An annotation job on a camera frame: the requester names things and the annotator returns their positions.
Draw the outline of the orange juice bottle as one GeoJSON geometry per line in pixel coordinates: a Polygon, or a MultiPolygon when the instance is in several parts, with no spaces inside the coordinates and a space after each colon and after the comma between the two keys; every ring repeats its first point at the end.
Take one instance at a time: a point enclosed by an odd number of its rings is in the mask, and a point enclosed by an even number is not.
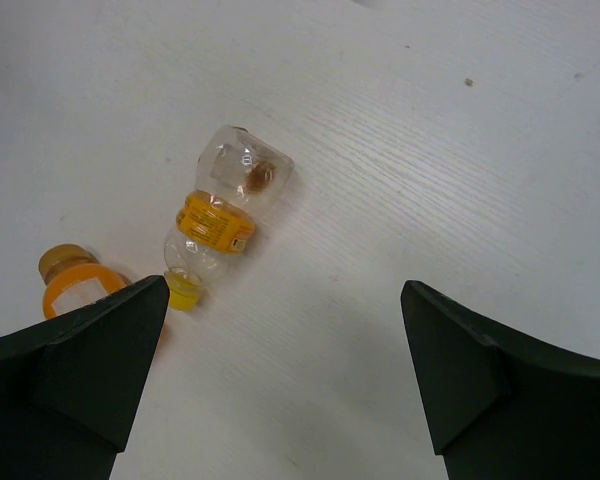
{"type": "Polygon", "coordinates": [[[76,244],[60,244],[47,250],[39,259],[38,271],[45,284],[41,304],[45,320],[80,309],[135,284],[76,244]]]}

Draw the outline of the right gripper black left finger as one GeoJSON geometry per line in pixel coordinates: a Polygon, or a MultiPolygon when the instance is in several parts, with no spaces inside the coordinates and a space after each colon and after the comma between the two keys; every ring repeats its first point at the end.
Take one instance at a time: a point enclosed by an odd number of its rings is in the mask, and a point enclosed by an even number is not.
{"type": "Polygon", "coordinates": [[[0,337],[0,479],[107,479],[169,302],[161,275],[0,337]]]}

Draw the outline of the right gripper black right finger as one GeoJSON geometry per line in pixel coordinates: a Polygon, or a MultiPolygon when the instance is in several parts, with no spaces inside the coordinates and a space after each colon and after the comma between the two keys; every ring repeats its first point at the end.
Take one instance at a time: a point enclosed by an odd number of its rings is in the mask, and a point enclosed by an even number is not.
{"type": "Polygon", "coordinates": [[[405,283],[406,337],[451,479],[600,479],[600,360],[405,283]]]}

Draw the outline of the clear bottle yellow cap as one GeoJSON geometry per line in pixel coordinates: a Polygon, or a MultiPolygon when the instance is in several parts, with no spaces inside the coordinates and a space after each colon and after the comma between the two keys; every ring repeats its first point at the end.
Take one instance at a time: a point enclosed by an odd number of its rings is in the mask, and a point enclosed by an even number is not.
{"type": "Polygon", "coordinates": [[[227,125],[216,131],[198,157],[193,190],[165,238],[171,308],[192,310],[231,270],[293,172],[291,157],[246,129],[227,125]]]}

